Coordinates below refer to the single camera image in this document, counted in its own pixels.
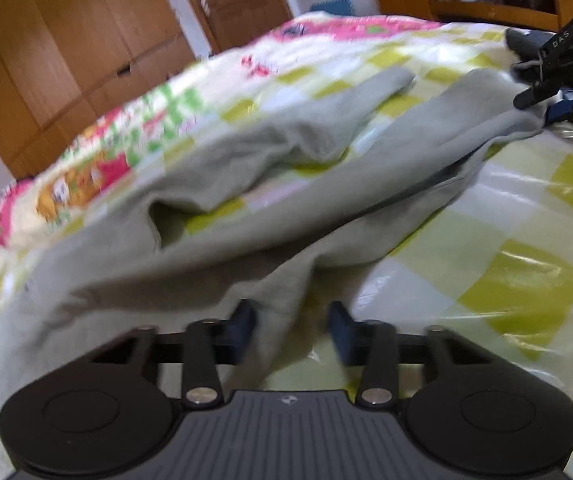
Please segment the colourful checked bed quilt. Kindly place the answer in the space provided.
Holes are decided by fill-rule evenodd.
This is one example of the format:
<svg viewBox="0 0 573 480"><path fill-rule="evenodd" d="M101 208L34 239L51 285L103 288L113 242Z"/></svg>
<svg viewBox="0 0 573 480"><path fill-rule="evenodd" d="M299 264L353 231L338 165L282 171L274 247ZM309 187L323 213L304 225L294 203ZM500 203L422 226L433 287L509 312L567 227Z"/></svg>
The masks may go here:
<svg viewBox="0 0 573 480"><path fill-rule="evenodd" d="M397 117L472 70L513 79L514 60L500 26L312 13L199 62L106 113L52 167L9 189L0 209L0 312L54 244L221 136L390 67L408 70L412 84L350 143L345 157L354 158ZM528 138L493 144L469 185L386 256L315 270L260 376L250 369L260 328L252 300L255 336L243 363L222 372L226 391L355 391L357 374L341 368L325 328L329 304L339 301L359 320L404 333L448 327L573 399L573 127L542 125ZM12 469L0 440L0 479ZM573 454L566 471L573 477Z"/></svg>

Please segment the brown wooden wardrobe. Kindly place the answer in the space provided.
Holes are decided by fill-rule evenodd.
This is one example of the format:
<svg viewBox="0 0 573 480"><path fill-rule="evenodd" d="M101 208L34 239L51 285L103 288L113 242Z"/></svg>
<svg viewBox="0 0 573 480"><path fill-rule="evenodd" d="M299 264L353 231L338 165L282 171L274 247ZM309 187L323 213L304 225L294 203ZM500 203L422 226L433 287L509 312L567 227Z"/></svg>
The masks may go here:
<svg viewBox="0 0 573 480"><path fill-rule="evenodd" d="M0 158L50 166L82 129L194 60L167 0L0 0Z"/></svg>

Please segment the blue foam mat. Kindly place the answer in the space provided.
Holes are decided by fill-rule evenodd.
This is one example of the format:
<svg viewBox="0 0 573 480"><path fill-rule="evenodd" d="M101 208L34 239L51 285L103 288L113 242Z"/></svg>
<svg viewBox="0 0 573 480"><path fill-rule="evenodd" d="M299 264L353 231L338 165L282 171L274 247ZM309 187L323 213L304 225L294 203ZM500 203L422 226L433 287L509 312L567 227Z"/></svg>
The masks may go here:
<svg viewBox="0 0 573 480"><path fill-rule="evenodd" d="M355 14L351 0L324 0L312 3L311 12L325 12L338 16L352 16Z"/></svg>

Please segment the grey-green pants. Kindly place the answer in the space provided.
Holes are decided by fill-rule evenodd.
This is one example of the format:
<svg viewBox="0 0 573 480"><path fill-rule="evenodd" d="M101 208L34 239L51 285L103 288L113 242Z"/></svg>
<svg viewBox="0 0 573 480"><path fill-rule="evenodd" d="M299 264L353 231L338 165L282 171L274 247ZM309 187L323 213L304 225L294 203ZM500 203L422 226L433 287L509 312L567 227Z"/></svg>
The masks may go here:
<svg viewBox="0 0 573 480"><path fill-rule="evenodd" d="M515 106L511 77L472 70L346 158L375 110L410 84L393 66L250 122L54 244L0 312L0 411L131 328L179 330L246 297L260 304L250 369L264 374L315 270L383 258L469 185L493 144L543 125L542 105Z"/></svg>

